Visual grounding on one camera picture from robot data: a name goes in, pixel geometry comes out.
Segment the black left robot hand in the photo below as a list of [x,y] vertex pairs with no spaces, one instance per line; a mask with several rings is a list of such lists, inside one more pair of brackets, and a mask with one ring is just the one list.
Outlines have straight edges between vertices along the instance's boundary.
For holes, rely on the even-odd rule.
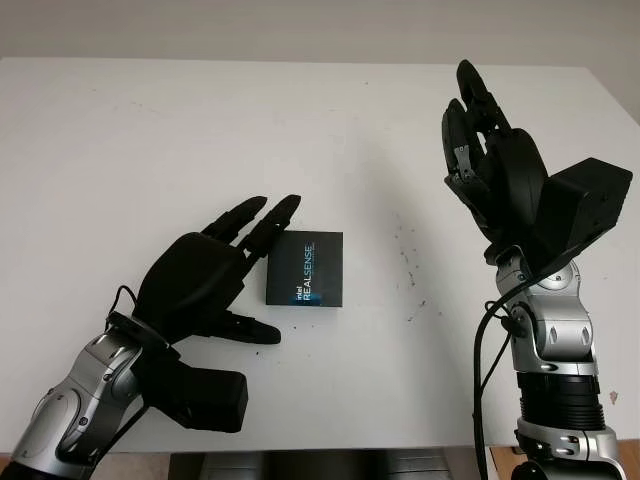
[[146,273],[133,317],[170,344],[192,335],[257,345],[280,343],[277,328],[229,310],[244,289],[245,277],[290,224],[301,197],[283,198],[234,244],[266,201],[264,196],[251,197],[204,229],[174,241]]

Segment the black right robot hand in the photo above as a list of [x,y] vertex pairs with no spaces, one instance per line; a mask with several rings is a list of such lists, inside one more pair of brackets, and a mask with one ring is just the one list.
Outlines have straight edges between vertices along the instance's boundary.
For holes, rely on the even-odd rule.
[[476,67],[456,70],[460,97],[442,117],[445,184],[469,209],[494,250],[517,245],[533,228],[547,170],[532,137],[510,125]]

